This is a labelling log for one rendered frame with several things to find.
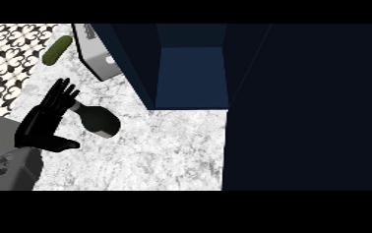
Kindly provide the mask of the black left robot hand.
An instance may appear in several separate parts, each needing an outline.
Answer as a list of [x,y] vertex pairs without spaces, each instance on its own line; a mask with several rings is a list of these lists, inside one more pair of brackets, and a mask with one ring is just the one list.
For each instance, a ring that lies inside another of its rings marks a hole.
[[58,79],[42,103],[31,109],[15,133],[15,147],[36,147],[51,152],[80,148],[80,143],[56,136],[56,131],[67,109],[74,105],[80,90],[70,79]]

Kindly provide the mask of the dark green wine bottle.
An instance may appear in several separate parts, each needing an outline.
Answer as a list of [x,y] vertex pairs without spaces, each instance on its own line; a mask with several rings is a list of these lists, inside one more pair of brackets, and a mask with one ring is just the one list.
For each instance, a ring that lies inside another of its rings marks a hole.
[[89,132],[104,137],[113,138],[121,129],[121,121],[116,114],[102,106],[86,106],[79,101],[70,107],[82,120],[82,124]]

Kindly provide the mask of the dark blue cabinet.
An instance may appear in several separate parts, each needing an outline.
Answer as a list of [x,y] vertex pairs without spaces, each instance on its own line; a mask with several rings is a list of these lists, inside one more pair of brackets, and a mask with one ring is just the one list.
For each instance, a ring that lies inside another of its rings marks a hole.
[[268,24],[93,26],[149,110],[228,109]]

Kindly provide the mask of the green cucumber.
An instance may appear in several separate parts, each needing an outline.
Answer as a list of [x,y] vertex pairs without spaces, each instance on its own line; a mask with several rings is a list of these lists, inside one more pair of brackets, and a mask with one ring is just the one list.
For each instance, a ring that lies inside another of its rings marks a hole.
[[64,35],[54,45],[51,46],[49,50],[45,53],[43,56],[43,63],[51,66],[56,63],[64,51],[67,50],[68,46],[73,43],[73,36],[71,35]]

